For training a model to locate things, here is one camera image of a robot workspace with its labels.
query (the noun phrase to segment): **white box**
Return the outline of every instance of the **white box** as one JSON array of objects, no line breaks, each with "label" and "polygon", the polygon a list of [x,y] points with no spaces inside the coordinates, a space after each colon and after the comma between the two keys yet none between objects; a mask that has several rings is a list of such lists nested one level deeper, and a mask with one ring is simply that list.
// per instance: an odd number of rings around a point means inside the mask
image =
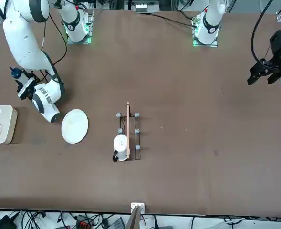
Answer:
[{"label": "white box", "polygon": [[10,105],[0,105],[0,144],[9,144],[13,139],[17,111]]}]

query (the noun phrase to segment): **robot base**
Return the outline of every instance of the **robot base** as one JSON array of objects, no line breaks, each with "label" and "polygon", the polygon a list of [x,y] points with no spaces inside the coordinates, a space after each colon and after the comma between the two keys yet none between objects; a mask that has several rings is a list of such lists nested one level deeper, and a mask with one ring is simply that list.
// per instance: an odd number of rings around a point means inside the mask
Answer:
[{"label": "robot base", "polygon": [[87,13],[84,12],[84,20],[85,20],[85,30],[88,31],[88,35],[86,35],[84,37],[84,39],[82,39],[79,42],[73,42],[69,37],[67,38],[67,44],[90,44],[92,42],[92,35],[93,35],[93,22],[94,22],[94,10],[92,11],[92,13]]},{"label": "robot base", "polygon": [[217,47],[218,46],[218,42],[217,42],[217,38],[215,38],[215,40],[213,41],[213,43],[206,45],[206,44],[202,44],[196,37],[195,34],[198,32],[198,28],[201,24],[201,17],[200,15],[197,15],[195,18],[193,18],[191,20],[191,25],[195,25],[196,28],[192,27],[192,46],[194,47]]}]

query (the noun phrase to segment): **white container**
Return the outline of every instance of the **white container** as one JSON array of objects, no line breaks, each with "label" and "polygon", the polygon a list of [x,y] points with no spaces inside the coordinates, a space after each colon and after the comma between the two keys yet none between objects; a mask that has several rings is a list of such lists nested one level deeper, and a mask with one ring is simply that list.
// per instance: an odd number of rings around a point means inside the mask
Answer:
[{"label": "white container", "polygon": [[113,154],[114,161],[125,161],[127,160],[127,137],[125,135],[117,135],[114,139],[114,150]]},{"label": "white container", "polygon": [[17,111],[10,105],[0,105],[0,144],[9,144],[13,139]]}]

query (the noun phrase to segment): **metal rack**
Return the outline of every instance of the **metal rack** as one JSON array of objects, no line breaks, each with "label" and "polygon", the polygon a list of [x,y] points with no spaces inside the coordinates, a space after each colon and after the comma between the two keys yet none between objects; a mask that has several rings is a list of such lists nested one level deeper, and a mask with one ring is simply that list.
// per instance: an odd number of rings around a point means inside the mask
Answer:
[{"label": "metal rack", "polygon": [[[141,151],[140,151],[140,115],[138,112],[131,115],[131,108],[129,109],[130,118],[134,119],[135,130],[134,130],[134,142],[135,147],[134,151],[131,150],[130,158],[127,161],[137,161],[141,159]],[[119,128],[117,129],[118,134],[125,134],[125,124],[126,124],[126,117],[122,116],[121,113],[117,113],[116,117],[119,118]]]}]

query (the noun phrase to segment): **mug handle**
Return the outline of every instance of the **mug handle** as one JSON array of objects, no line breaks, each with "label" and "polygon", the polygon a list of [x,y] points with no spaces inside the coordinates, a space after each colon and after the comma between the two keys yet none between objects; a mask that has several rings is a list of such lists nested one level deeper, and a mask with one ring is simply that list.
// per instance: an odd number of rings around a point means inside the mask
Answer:
[{"label": "mug handle", "polygon": [[117,157],[117,154],[118,154],[118,151],[117,150],[115,150],[115,152],[114,152],[114,154],[113,154],[113,161],[114,162],[117,162],[118,161],[118,157]]}]

